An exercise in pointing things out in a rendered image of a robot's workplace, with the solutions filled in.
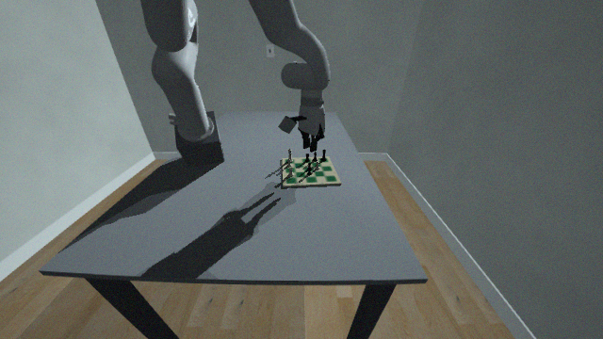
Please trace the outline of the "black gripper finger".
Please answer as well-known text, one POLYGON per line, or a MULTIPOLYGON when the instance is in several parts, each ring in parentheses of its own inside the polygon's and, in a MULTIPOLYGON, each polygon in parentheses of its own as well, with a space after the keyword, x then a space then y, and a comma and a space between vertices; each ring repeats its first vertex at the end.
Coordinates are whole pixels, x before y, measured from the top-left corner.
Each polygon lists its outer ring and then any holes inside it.
MULTIPOLYGON (((299 129, 299 127, 298 127, 299 129)), ((303 148, 309 148, 310 147, 310 137, 309 134, 303 132, 302 130, 299 129, 299 131, 301 132, 302 135, 302 139, 303 139, 303 148)))
POLYGON ((316 137, 311 135, 311 140, 312 140, 312 142, 310 142, 310 152, 311 153, 317 150, 318 141, 322 138, 324 138, 324 134, 323 134, 321 124, 320 124, 318 134, 316 135, 316 137))

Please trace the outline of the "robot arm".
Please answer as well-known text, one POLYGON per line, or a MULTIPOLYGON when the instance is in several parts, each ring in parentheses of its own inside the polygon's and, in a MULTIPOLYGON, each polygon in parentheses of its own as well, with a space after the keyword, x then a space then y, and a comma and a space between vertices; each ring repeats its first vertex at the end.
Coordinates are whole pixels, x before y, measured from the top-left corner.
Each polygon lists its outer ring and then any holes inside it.
MULTIPOLYGON (((185 140, 205 140, 213 133, 214 124, 210 118, 206 120, 202 96, 194 81, 198 55, 196 5, 193 0, 188 0, 188 7, 187 0, 140 2, 148 34, 157 45, 152 75, 175 114, 169 114, 170 124, 179 126, 178 132, 185 140)), ((328 59, 320 41, 299 21, 293 0, 249 2, 267 39, 305 60, 283 67, 283 83, 301 90, 301 105, 323 105, 323 90, 330 81, 328 59)))

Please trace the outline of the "green and cream chessboard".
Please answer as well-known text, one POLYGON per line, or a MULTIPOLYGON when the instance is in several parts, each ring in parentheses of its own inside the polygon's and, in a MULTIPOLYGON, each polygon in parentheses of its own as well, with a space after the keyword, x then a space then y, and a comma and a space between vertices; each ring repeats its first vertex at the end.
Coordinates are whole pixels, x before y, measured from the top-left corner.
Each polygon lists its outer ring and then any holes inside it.
POLYGON ((329 156, 325 156, 326 161, 321 161, 322 157, 317 157, 318 161, 313 161, 314 157, 309 157, 311 163, 312 175, 307 175, 308 163, 305 162, 306 157, 291 158, 293 160, 291 167, 293 168, 292 173, 294 176, 288 176, 289 168, 288 158, 282 158, 283 160, 283 187, 292 186, 329 186, 329 185, 341 185, 341 181, 334 169, 334 165, 329 156), (319 169, 315 169, 317 166, 319 169))

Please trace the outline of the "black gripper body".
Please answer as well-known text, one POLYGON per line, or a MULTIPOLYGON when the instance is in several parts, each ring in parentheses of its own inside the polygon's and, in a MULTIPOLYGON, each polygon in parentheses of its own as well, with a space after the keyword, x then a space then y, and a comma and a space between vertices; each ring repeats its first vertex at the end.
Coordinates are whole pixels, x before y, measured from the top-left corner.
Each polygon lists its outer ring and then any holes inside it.
POLYGON ((316 136, 318 134, 319 125, 322 126, 323 133, 325 132, 325 112, 324 106, 300 106, 299 116, 304 116, 307 120, 299 121, 299 129, 303 132, 316 136))

